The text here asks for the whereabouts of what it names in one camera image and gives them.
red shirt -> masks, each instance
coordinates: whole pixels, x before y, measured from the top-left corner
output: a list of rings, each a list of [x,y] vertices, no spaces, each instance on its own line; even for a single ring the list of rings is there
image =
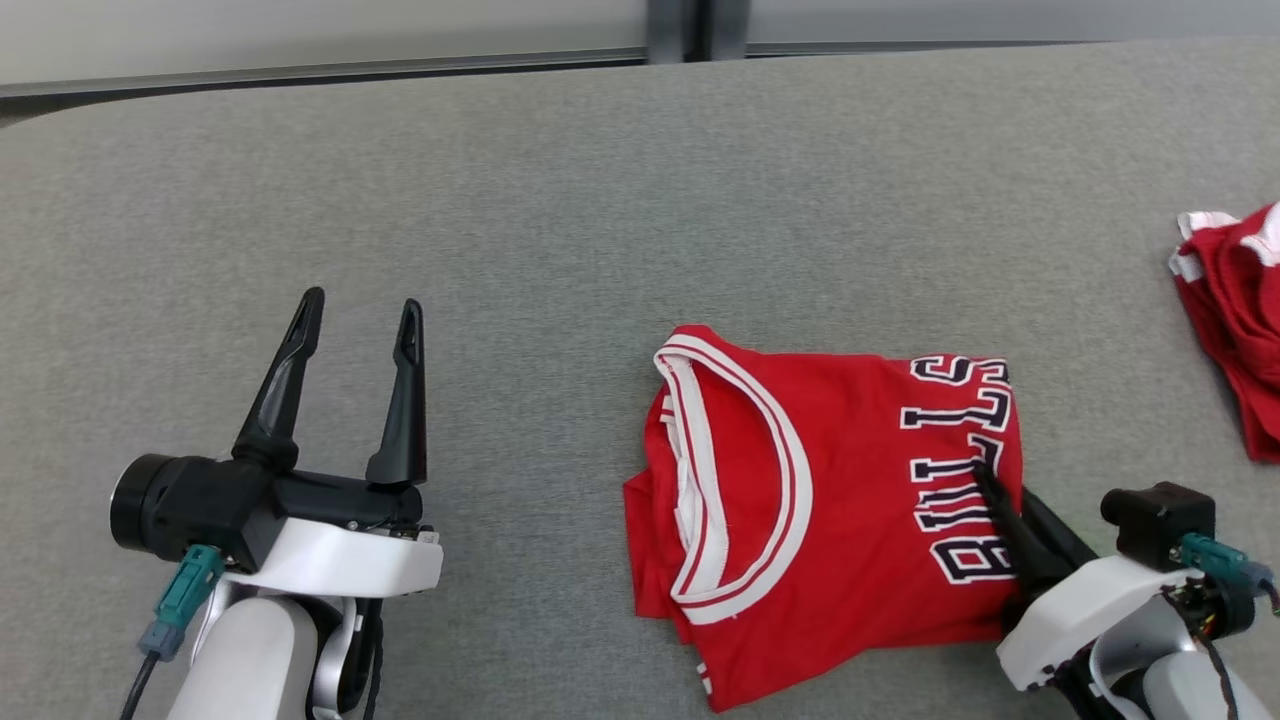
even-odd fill
[[[1020,500],[1004,360],[765,355],[686,325],[654,361],[636,614],[698,647],[713,710],[869,647],[1000,637],[1012,571],[972,471]]]

black cable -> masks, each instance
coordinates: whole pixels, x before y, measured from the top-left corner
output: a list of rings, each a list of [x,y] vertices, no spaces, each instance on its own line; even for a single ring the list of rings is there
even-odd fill
[[[151,671],[156,669],[156,662],[160,661],[160,653],[151,651],[146,657],[142,659],[142,667],[138,667],[138,676],[133,679],[133,687],[129,688],[129,697],[124,698],[124,710],[120,711],[120,720],[132,720],[133,714],[138,710],[138,701],[142,700],[142,691],[147,687],[147,680],[151,679]]]
[[[1208,639],[1208,635],[1204,634],[1204,630],[1199,629],[1199,625],[1192,625],[1192,632],[1196,633],[1196,639],[1204,646],[1204,650],[1208,652],[1208,661],[1213,664],[1213,670],[1217,671],[1217,676],[1222,683],[1222,698],[1226,701],[1226,720],[1240,720],[1240,710],[1235,706],[1235,691],[1231,689],[1231,676],[1226,673],[1226,662],[1222,662],[1222,656],[1213,647],[1213,641]]]
[[[1226,701],[1226,720],[1240,720],[1240,710],[1235,705],[1235,691],[1231,688],[1231,676],[1226,671],[1226,662],[1222,662],[1222,656],[1219,655],[1217,647],[1213,646],[1213,641],[1208,639],[1208,635],[1204,634],[1204,628],[1201,626],[1198,620],[1187,616],[1183,606],[1178,603],[1172,593],[1165,591],[1164,594],[1165,602],[1174,609],[1174,612],[1178,612],[1178,616],[1187,624],[1187,629],[1196,635],[1196,639],[1208,652],[1208,661],[1213,664],[1213,671],[1217,673],[1219,680],[1222,684],[1222,700]]]
[[[1276,589],[1275,583],[1271,580],[1262,580],[1258,583],[1262,589],[1267,591],[1267,597],[1271,598],[1271,614],[1280,618],[1280,591]]]
[[[365,720],[374,720],[374,706],[378,703],[378,691],[383,685],[383,620],[378,619],[374,630],[374,665],[369,669],[369,700],[365,701]]]

gray fabric surface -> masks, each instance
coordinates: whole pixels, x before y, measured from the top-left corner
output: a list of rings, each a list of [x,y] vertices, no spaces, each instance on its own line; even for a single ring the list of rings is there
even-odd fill
[[[0,697],[109,717],[170,566],[116,548],[137,455],[225,454],[329,293],[301,466],[375,448],[426,309],[438,591],[388,602],[384,717],[700,717],[631,614],[621,483],[677,323],[763,350],[1005,355],[1027,482],[1097,548],[1176,480],[1280,562],[1178,304],[1174,215],[1280,197],[1280,45],[750,60],[131,100],[0,132]],[[1222,643],[1274,708],[1280,623]],[[152,680],[164,714],[180,666]],[[732,717],[1069,717],[992,646],[879,651]]]

